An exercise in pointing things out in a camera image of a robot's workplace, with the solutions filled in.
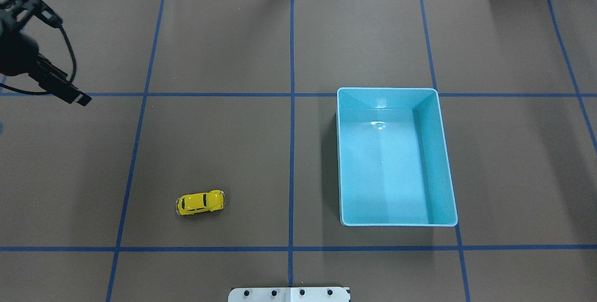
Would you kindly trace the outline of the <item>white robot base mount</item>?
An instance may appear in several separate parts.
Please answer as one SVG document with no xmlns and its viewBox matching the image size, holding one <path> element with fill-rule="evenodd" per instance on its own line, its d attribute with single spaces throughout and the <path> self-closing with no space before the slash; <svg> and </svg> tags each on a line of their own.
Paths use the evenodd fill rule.
<svg viewBox="0 0 597 302">
<path fill-rule="evenodd" d="M 346 287 L 234 288 L 229 302 L 350 302 Z"/>
</svg>

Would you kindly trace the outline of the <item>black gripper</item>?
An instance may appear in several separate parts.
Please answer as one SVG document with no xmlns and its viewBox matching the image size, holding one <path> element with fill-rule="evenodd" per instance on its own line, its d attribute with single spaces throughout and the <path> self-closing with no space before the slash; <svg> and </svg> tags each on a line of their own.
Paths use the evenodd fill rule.
<svg viewBox="0 0 597 302">
<path fill-rule="evenodd" d="M 87 106 L 92 97 L 70 84 L 68 73 L 54 66 L 51 61 L 43 55 L 37 55 L 35 64 L 28 71 L 28 75 L 34 79 L 42 89 L 56 89 L 55 96 L 68 104 L 77 103 Z"/>
</svg>

